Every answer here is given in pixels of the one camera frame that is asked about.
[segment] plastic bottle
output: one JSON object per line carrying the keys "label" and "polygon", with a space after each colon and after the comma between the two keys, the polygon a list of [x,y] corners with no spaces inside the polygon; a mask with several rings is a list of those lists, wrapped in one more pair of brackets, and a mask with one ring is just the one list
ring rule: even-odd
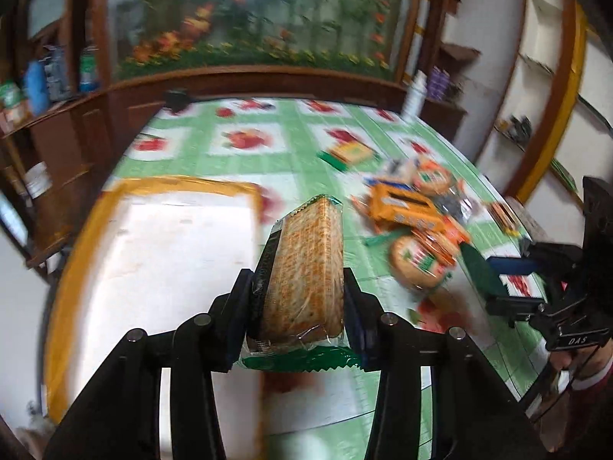
{"label": "plastic bottle", "polygon": [[413,78],[409,91],[407,91],[405,104],[402,106],[401,117],[405,121],[417,118],[424,106],[426,89],[426,77],[424,72],[418,71]]}
{"label": "plastic bottle", "polygon": [[98,83],[98,70],[96,67],[95,46],[87,46],[81,53],[79,91],[90,92],[96,90]]}
{"label": "plastic bottle", "polygon": [[4,104],[4,115],[14,127],[26,119],[25,103],[21,101],[21,90],[10,77],[10,65],[0,62],[0,100]]}
{"label": "plastic bottle", "polygon": [[23,82],[33,115],[41,115],[49,108],[49,92],[44,66],[37,60],[30,61],[28,70],[23,76]]}

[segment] red sleeve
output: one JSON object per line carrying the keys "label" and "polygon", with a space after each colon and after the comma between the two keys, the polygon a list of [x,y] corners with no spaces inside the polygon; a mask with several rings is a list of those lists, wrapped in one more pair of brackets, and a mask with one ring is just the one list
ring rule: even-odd
{"label": "red sleeve", "polygon": [[576,379],[570,389],[568,423],[566,425],[566,442],[578,437],[585,428],[594,404],[604,391],[613,371],[613,358],[596,375],[584,380]]}

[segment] orange snack box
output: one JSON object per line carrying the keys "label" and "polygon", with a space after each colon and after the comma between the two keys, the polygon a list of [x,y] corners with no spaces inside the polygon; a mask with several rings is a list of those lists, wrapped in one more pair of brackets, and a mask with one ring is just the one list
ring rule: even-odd
{"label": "orange snack box", "polygon": [[372,188],[370,214],[375,222],[392,221],[432,232],[445,230],[443,217],[430,199],[384,183]]}

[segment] biscuit package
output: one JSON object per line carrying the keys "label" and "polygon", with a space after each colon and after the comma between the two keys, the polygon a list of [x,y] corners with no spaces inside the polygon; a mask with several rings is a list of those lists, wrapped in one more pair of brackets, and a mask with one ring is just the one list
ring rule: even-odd
{"label": "biscuit package", "polygon": [[246,367],[323,370],[355,358],[343,336],[341,209],[317,195],[275,223],[252,281]]}

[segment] glass display case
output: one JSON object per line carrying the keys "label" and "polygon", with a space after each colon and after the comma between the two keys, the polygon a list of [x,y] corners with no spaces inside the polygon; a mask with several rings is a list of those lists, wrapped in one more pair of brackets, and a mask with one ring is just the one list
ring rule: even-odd
{"label": "glass display case", "polygon": [[392,79],[409,1],[107,0],[112,80],[234,65]]}

